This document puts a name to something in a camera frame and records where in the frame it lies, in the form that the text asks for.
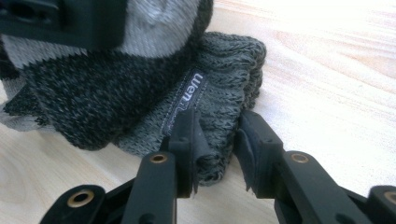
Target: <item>light wood surface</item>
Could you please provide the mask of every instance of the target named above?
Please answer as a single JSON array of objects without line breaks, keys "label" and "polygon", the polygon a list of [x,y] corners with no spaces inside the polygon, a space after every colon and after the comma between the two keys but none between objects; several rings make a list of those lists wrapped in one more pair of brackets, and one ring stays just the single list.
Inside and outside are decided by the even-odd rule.
[{"label": "light wood surface", "polygon": [[[339,185],[364,196],[374,185],[396,186],[395,2],[271,2],[218,0],[209,28],[266,44],[255,111],[286,150],[313,155]],[[140,162],[114,146],[73,148],[60,135],[2,125],[0,134],[0,223],[38,223],[66,190],[114,189]],[[178,200],[177,220],[277,223],[272,200],[245,192],[236,160],[219,184]]]}]

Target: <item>light gray knit fabric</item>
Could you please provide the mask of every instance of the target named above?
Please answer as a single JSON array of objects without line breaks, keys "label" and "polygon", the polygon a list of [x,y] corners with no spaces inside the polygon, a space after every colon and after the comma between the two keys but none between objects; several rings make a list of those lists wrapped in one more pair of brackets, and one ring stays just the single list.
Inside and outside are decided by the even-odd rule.
[{"label": "light gray knit fabric", "polygon": [[[202,39],[191,71],[198,68],[197,73],[204,78],[199,83],[202,85],[199,95],[189,105],[201,113],[201,126],[213,152],[199,161],[201,185],[217,183],[224,175],[237,119],[242,109],[254,106],[259,95],[265,52],[264,44],[251,37],[206,33]],[[115,144],[141,157],[157,151],[167,135],[164,125],[190,83],[191,71]]]},{"label": "light gray knit fabric", "polygon": [[212,8],[212,0],[128,0],[124,41],[109,50],[3,35],[8,101],[0,122],[18,131],[56,130],[84,149],[105,147],[188,69]]},{"label": "light gray knit fabric", "polygon": [[[116,50],[146,58],[165,57],[187,42],[200,0],[128,0],[125,37]],[[3,35],[9,59],[17,68],[29,63],[87,54],[87,50]]]}]

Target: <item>brand label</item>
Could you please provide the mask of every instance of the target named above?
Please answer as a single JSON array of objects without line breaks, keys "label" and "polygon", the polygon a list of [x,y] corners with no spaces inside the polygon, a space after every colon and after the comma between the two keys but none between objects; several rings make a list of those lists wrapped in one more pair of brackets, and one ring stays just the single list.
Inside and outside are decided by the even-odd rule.
[{"label": "brand label", "polygon": [[170,136],[175,123],[177,113],[193,107],[199,103],[206,87],[206,77],[198,69],[192,69],[181,83],[175,101],[172,103],[170,112],[163,122],[163,134]]}]

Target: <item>metal rivet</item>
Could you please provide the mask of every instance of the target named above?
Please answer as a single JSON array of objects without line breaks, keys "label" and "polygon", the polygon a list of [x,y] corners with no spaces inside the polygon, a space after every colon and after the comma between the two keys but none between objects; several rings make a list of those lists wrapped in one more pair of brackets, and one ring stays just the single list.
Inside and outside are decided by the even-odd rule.
[{"label": "metal rivet", "polygon": [[168,158],[163,154],[156,154],[149,159],[153,163],[163,163],[168,160]]},{"label": "metal rivet", "polygon": [[82,189],[79,192],[73,194],[69,200],[67,200],[67,205],[69,207],[78,208],[84,206],[85,204],[92,201],[95,194],[90,189]]},{"label": "metal rivet", "polygon": [[396,191],[387,191],[384,193],[385,198],[393,204],[396,204]]},{"label": "metal rivet", "polygon": [[309,162],[309,159],[308,159],[305,155],[303,155],[303,154],[295,153],[295,154],[292,154],[292,155],[291,155],[291,158],[292,158],[294,161],[297,161],[297,162],[299,162],[299,163],[307,163],[307,162]]}]

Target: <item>knitted beanie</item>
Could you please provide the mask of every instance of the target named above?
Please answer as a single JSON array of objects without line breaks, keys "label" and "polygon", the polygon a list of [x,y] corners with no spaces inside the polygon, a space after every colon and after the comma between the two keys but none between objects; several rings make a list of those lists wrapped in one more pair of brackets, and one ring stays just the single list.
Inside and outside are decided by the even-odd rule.
[{"label": "knitted beanie", "polygon": [[177,112],[194,108],[211,151],[197,162],[198,179],[204,186],[220,181],[241,110],[252,108],[259,95],[265,54],[254,38],[206,33],[183,79],[115,145],[141,157],[157,151]]},{"label": "knitted beanie", "polygon": [[120,47],[89,51],[3,35],[0,121],[85,149],[127,133],[189,69],[212,0],[128,0]]}]

